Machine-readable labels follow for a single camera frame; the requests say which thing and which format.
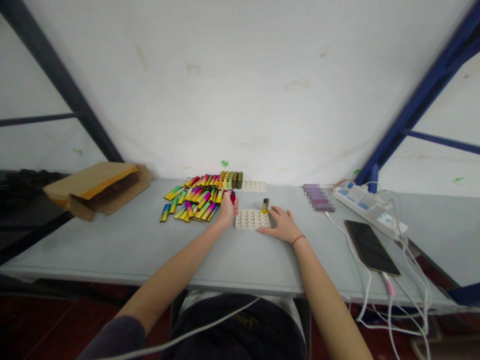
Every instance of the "gray table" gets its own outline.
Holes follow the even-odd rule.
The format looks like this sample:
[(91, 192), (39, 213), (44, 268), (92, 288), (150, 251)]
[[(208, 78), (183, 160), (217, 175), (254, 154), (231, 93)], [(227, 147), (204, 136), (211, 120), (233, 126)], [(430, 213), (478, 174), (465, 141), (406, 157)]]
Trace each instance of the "gray table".
[(421, 252), (453, 283), (465, 287), (480, 282), (480, 198), (410, 193), (398, 196), (405, 209), (401, 218), (408, 225), (406, 234)]
[[(174, 254), (199, 236), (208, 223), (185, 223), (171, 216), (159, 223), (163, 198), (182, 180), (155, 180), (151, 186), (111, 216), (98, 214), (92, 223), (77, 218), (10, 260), (0, 272), (16, 277), (143, 284)], [(263, 198), (290, 209), (295, 222), (310, 240), (316, 255), (345, 301), (362, 302), (368, 275), (353, 259), (345, 236), (322, 213), (314, 212), (301, 187), (268, 186), (267, 193), (238, 192), (240, 209), (260, 209)], [(345, 229), (346, 219), (362, 221), (335, 201), (332, 219)], [(390, 240), (376, 234), (387, 247)], [(423, 290), (409, 272), (396, 245), (389, 249), (402, 272), (399, 281), (416, 302)], [(373, 273), (369, 302), (387, 304), (381, 277)], [(433, 305), (454, 305), (434, 285)], [(190, 281), (190, 289), (233, 293), (302, 297), (304, 288), (292, 247), (273, 237), (233, 226), (219, 239)], [(400, 289), (398, 305), (410, 301)]]

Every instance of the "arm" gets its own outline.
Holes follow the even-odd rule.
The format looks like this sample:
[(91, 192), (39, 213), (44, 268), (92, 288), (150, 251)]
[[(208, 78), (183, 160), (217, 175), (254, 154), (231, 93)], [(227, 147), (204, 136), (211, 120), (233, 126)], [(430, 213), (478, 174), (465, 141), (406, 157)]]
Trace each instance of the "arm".
[(239, 213), (239, 200), (237, 197), (235, 204), (232, 204), (230, 194), (231, 191), (223, 196), (217, 221), (157, 270), (125, 304), (116, 318), (136, 318), (143, 325), (145, 334), (149, 334), (165, 309), (187, 286), (217, 239), (232, 226), (232, 217)]
[[(260, 233), (289, 243), (302, 235), (290, 211), (272, 206), (268, 213), (275, 219), (276, 228), (261, 227), (258, 229)], [(342, 360), (373, 359), (354, 319), (307, 238), (299, 238), (293, 249), (300, 265), (308, 303), (330, 356)]]

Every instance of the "black cloth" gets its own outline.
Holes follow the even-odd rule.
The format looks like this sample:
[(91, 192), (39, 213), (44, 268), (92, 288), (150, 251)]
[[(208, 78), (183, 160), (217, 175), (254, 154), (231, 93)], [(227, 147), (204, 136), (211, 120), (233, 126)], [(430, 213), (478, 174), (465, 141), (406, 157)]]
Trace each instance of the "black cloth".
[[(223, 294), (187, 308), (173, 327), (170, 339), (210, 324), (255, 299)], [(98, 359), (141, 349), (145, 330), (123, 316), (110, 321), (79, 359)], [(220, 324), (165, 349), (162, 360), (179, 359), (307, 359), (307, 346), (294, 320), (280, 307), (260, 299)]]

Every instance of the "hand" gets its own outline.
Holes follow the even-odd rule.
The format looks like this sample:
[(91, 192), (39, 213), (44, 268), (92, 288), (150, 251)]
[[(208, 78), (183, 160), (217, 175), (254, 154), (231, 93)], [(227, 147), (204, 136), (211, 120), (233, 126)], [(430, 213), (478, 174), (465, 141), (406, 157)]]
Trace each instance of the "hand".
[(293, 243), (297, 237), (302, 235), (302, 232), (294, 223), (294, 216), (290, 210), (285, 212), (285, 210), (278, 206), (272, 206), (271, 210), (269, 209), (267, 211), (275, 219), (276, 227), (260, 227), (258, 229), (259, 233), (272, 235), (280, 240), (289, 242), (290, 244)]
[(231, 194), (231, 190), (223, 193), (220, 204), (220, 215), (216, 220), (216, 223), (219, 223), (225, 227), (232, 225), (232, 218), (239, 214), (239, 197), (235, 194), (235, 203), (232, 203), (232, 200), (230, 199)]

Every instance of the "forearm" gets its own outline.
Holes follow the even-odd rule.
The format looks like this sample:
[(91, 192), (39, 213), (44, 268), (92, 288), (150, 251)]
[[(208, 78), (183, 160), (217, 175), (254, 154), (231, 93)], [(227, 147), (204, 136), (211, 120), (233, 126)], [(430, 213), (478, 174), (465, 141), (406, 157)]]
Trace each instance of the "forearm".
[(300, 265), (306, 297), (330, 356), (342, 360), (372, 359), (357, 325), (309, 241), (300, 238), (293, 248)]
[(187, 286), (205, 256), (227, 226), (216, 222), (158, 269), (131, 297), (116, 317), (138, 319), (148, 335), (158, 318)]

